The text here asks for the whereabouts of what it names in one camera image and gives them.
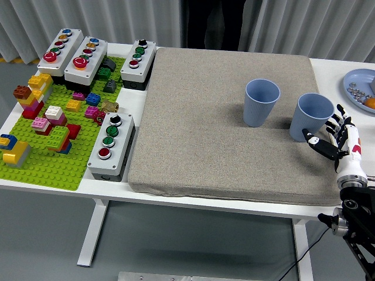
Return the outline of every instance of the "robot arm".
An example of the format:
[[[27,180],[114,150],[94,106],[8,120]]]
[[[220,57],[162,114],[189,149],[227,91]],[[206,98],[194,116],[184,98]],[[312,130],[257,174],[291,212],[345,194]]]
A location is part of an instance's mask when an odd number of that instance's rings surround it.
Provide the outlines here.
[[[375,187],[368,187],[368,177],[362,170],[361,144],[358,129],[341,105],[337,105],[341,116],[334,114],[327,121],[326,130],[331,142],[302,130],[309,146],[335,161],[337,184],[340,189],[342,208],[335,208],[333,215],[319,214],[320,221],[341,236],[356,257],[366,274],[366,280],[375,280],[375,263],[369,263],[358,245],[375,257]]]

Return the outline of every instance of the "blue plastic cup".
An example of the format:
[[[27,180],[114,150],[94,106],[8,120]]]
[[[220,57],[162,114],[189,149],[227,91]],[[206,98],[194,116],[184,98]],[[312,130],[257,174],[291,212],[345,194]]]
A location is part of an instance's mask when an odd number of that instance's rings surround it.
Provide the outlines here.
[[[326,97],[309,92],[299,97],[294,111],[289,134],[297,142],[305,142],[303,129],[316,133],[335,113],[335,108]]]
[[[250,127],[259,127],[280,98],[280,89],[270,80],[255,79],[246,85],[245,92],[244,122]]]

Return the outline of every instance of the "black cable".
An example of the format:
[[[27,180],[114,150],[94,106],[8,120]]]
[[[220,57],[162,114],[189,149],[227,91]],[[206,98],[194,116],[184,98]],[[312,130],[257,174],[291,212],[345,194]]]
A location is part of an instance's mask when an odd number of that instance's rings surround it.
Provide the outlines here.
[[[329,230],[329,228],[327,228],[326,230],[324,230],[324,232],[322,233],[322,235],[319,237],[319,239],[318,240],[316,240],[307,250],[306,250],[306,252],[302,255],[302,257],[298,260],[298,261],[296,261],[289,269],[288,269],[288,271],[287,272],[285,272],[284,273],[284,275],[279,279],[279,281],[281,281],[284,277],[286,277],[286,275],[289,273],[289,271],[291,271],[292,270],[292,268],[294,267],[294,266],[296,266],[304,257],[305,257],[305,255],[311,250],[311,248],[312,247],[314,247],[322,238],[323,238],[323,235],[325,235],[326,234],[326,232]]]

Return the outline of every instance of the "white table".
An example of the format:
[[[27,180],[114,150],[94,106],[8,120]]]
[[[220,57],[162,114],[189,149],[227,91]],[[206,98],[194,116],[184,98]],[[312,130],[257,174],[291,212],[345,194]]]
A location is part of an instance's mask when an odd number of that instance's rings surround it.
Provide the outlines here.
[[[131,45],[127,44],[109,44],[108,55],[126,57],[130,48]],[[349,99],[344,96],[344,89],[342,86],[343,77],[347,72],[358,68],[370,68],[375,70],[375,64],[319,59],[311,59],[311,63],[320,93],[330,98],[334,104],[342,104],[347,112],[353,117],[353,122],[357,125],[362,140],[362,167],[368,175],[375,175],[375,142],[372,138],[372,136],[375,135],[375,126],[373,125],[375,114],[366,112],[350,102]],[[117,99],[117,102],[120,104],[119,113],[132,114],[135,126],[137,127],[141,122],[146,95],[147,91],[136,91],[122,88]],[[21,113],[22,107],[17,104],[3,127],[0,129],[0,133],[9,133]],[[297,258],[301,257],[308,249],[305,228],[306,222],[309,220],[317,220],[317,215],[319,213],[332,214],[335,207],[257,203],[193,197],[161,197],[136,193],[132,191],[129,184],[125,181],[126,179],[123,179],[123,181],[119,183],[106,182],[106,188],[104,189],[102,185],[103,182],[95,180],[90,172],[86,171],[76,191],[54,189],[2,179],[0,179],[0,188],[64,196],[88,197],[94,199],[96,206],[77,262],[80,266],[91,265],[109,200],[292,218]],[[299,263],[299,275],[301,280],[312,280],[309,254],[307,254]]]

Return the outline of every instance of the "orange fruit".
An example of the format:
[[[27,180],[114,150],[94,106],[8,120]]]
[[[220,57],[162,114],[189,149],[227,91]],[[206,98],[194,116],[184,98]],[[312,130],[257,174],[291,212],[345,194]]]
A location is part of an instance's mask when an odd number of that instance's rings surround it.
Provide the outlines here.
[[[369,107],[369,108],[375,109],[375,98],[368,98],[364,102],[364,105],[367,106],[367,107]]]

